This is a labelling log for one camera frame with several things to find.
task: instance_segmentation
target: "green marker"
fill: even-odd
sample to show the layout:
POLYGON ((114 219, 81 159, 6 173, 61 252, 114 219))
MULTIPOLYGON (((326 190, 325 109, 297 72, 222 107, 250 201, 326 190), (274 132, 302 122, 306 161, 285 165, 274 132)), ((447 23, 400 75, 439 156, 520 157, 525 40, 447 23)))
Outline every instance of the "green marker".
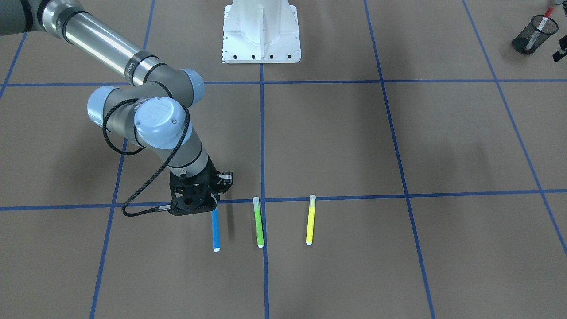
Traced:
POLYGON ((260 213, 260 199, 254 197, 252 199, 254 202, 254 218, 256 219, 256 240, 258 242, 258 248, 264 247, 264 231, 262 230, 262 214, 260 213))

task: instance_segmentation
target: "black cable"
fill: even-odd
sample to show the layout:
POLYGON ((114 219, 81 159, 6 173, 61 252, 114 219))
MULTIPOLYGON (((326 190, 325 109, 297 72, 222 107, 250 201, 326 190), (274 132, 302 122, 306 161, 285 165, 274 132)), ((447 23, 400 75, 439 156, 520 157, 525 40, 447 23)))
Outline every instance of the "black cable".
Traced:
POLYGON ((124 216, 134 217, 134 216, 139 216, 139 215, 143 215, 143 214, 146 214, 146 213, 158 212, 158 211, 162 210, 162 209, 160 209, 160 206, 157 206, 157 207, 154 207, 154 208, 146 209, 145 211, 141 211, 141 212, 137 212, 137 213, 129 213, 129 212, 126 211, 126 207, 144 189, 146 189, 146 187, 148 187, 148 185, 150 185, 154 181, 154 179, 156 179, 159 176, 159 174, 161 174, 163 172, 164 169, 166 169, 167 165, 171 162, 171 159, 175 156, 175 154, 177 153, 177 151, 181 147, 183 140, 185 140, 185 135, 187 135, 187 130, 189 129, 189 110, 184 105, 181 105, 181 107, 183 108, 183 111, 185 111, 185 126, 183 126, 183 133, 181 134, 181 137, 179 138, 179 142, 177 142, 177 145, 175 145, 174 149, 171 151, 171 154, 163 162, 163 165, 154 173, 154 175, 152 175, 150 177, 150 179, 148 179, 147 182, 145 182, 142 185, 142 187, 140 187, 134 194, 132 194, 132 196, 130 196, 130 198, 126 201, 126 203, 124 203, 124 205, 122 206, 122 213, 124 214, 124 216))
POLYGON ((112 144, 112 142, 110 142, 110 139, 108 138, 108 133, 107 133, 107 123, 108 123, 108 119, 110 118, 110 116, 114 113, 114 111, 118 110, 119 107, 124 106, 126 104, 129 103, 134 103, 136 102, 138 99, 128 99, 128 100, 124 100, 118 104, 116 104, 115 106, 113 106, 110 111, 108 111, 108 113, 106 114, 106 116, 104 117, 103 120, 103 136, 104 136, 104 141, 106 141, 106 143, 108 144, 108 146, 110 146, 111 149, 113 149, 114 151, 116 151, 117 153, 120 153, 122 155, 135 155, 138 154, 139 152, 141 152, 143 150, 143 148, 139 148, 133 152, 125 152, 119 148, 117 148, 116 146, 114 146, 114 144, 112 144))

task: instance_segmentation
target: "mesh pencil cup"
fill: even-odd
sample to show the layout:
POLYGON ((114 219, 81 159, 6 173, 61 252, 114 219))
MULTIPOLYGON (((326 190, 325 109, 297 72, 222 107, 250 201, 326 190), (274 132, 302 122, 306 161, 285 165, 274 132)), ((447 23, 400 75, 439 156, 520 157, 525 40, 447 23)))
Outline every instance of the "mesh pencil cup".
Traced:
POLYGON ((512 47, 521 54, 530 55, 558 30, 559 27, 555 20, 543 15, 535 15, 524 30, 512 41, 512 47))

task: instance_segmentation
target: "light blue joint cap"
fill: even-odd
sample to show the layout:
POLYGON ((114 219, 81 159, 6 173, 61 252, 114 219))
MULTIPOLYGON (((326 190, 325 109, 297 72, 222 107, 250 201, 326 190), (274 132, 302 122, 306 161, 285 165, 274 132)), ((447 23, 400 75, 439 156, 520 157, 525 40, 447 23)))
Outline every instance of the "light blue joint cap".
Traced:
MULTIPOLYGON (((152 98, 142 103, 134 114, 134 125, 139 137, 159 149, 172 149, 177 145, 185 126, 185 111, 172 98, 152 98)), ((189 140, 193 124, 189 128, 183 144, 189 140)))
POLYGON ((195 104, 205 96, 205 82, 195 70, 183 69, 183 71, 187 73, 193 85, 193 104, 195 104))
POLYGON ((114 90, 118 89, 110 85, 101 86, 96 89, 91 96, 88 98, 87 102, 87 113, 91 121, 95 122, 96 125, 102 127, 104 119, 104 103, 114 90))

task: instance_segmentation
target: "white plastic base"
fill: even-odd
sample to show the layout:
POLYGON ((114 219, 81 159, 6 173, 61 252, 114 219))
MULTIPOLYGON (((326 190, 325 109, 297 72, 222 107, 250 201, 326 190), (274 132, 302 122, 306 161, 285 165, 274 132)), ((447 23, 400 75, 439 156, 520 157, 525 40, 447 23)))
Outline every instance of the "white plastic base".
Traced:
POLYGON ((297 8, 287 0, 234 0, 225 7, 222 61, 297 63, 301 60, 297 8))

